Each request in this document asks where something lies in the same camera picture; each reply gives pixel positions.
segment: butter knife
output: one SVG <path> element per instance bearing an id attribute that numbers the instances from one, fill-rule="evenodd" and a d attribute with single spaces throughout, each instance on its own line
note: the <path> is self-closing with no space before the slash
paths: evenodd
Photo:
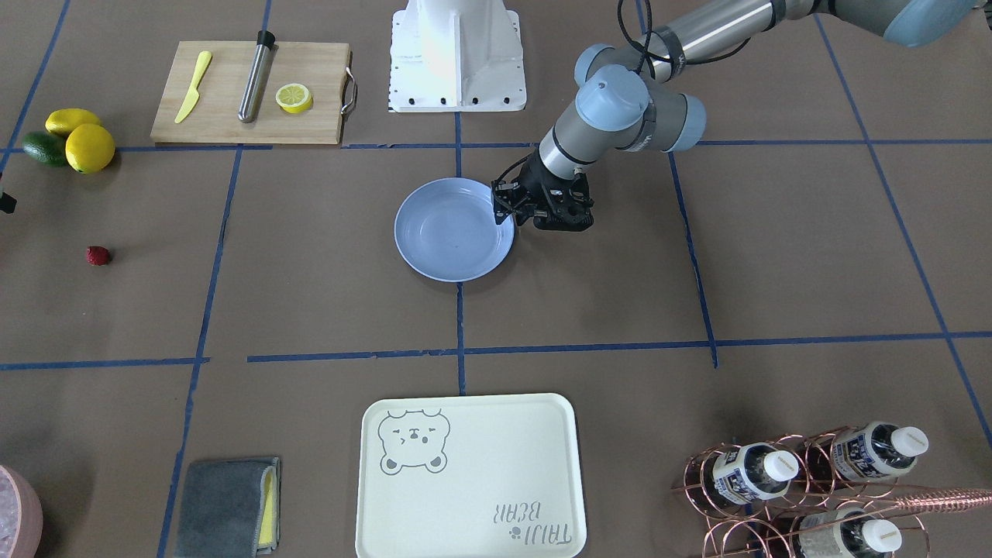
<path id="1" fill-rule="evenodd" d="M 196 102 L 199 101 L 199 91 L 196 90 L 199 87 L 199 82 L 203 79 L 203 74 L 206 72 L 206 67 L 210 65 L 210 61 L 213 59 L 213 54 L 210 51 L 203 51 L 196 57 L 196 69 L 192 72 L 192 81 L 189 83 L 189 89 L 186 91 L 186 99 L 183 101 L 183 106 L 180 107 L 180 113 L 176 115 L 176 123 L 179 124 L 186 119 L 187 116 L 192 112 L 192 108 L 196 106 Z"/>

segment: gray towel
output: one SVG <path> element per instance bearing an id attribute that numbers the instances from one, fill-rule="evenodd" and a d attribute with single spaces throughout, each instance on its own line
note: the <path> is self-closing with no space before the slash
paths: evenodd
<path id="1" fill-rule="evenodd" d="M 275 473 L 278 496 L 279 468 L 279 458 L 275 457 L 190 464 L 176 558 L 254 558 L 259 552 L 265 478 L 270 471 Z M 276 517 L 278 541 L 278 513 Z M 273 544 L 262 552 L 275 547 Z"/>

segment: bottle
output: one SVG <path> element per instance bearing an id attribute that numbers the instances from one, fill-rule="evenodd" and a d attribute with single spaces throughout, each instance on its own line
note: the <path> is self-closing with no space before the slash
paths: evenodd
<path id="1" fill-rule="evenodd" d="M 892 521 L 873 519 L 864 513 L 858 507 L 844 507 L 807 515 L 798 521 L 798 530 L 785 540 L 792 545 L 796 558 L 890 558 L 903 546 L 903 533 Z M 810 530 L 845 517 L 853 518 Z M 770 558 L 791 558 L 782 540 L 768 537 Z"/>
<path id="2" fill-rule="evenodd" d="M 747 505 L 785 494 L 799 471 L 799 460 L 792 453 L 769 444 L 751 444 L 704 461 L 703 488 L 690 488 L 688 497 L 704 511 Z M 690 471 L 690 483 L 693 478 Z"/>
<path id="3" fill-rule="evenodd" d="M 834 471 L 846 481 L 870 483 L 905 475 L 929 447 L 919 428 L 876 421 L 837 434 L 832 444 L 808 448 L 806 461 L 817 484 L 828 485 Z"/>

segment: white bottle cap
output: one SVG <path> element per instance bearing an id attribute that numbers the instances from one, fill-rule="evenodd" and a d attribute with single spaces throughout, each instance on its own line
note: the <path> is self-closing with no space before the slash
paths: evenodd
<path id="1" fill-rule="evenodd" d="M 892 433 L 892 447 L 906 457 L 915 457 L 930 447 L 930 440 L 923 430 L 914 426 L 897 428 Z"/>
<path id="2" fill-rule="evenodd" d="M 903 533 L 895 523 L 886 519 L 865 521 L 861 536 L 875 552 L 895 552 L 903 546 Z"/>
<path id="3" fill-rule="evenodd" d="M 765 456 L 765 473 L 775 481 L 791 481 L 800 473 L 800 462 L 789 452 L 772 452 Z"/>

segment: bear face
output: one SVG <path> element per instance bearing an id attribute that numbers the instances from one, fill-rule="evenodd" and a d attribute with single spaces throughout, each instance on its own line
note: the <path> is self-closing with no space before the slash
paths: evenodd
<path id="1" fill-rule="evenodd" d="M 447 465 L 444 442 L 451 425 L 447 417 L 427 411 L 403 411 L 389 415 L 379 423 L 379 439 L 385 455 L 379 463 L 386 475 L 395 475 L 403 467 L 424 467 L 440 473 Z"/>

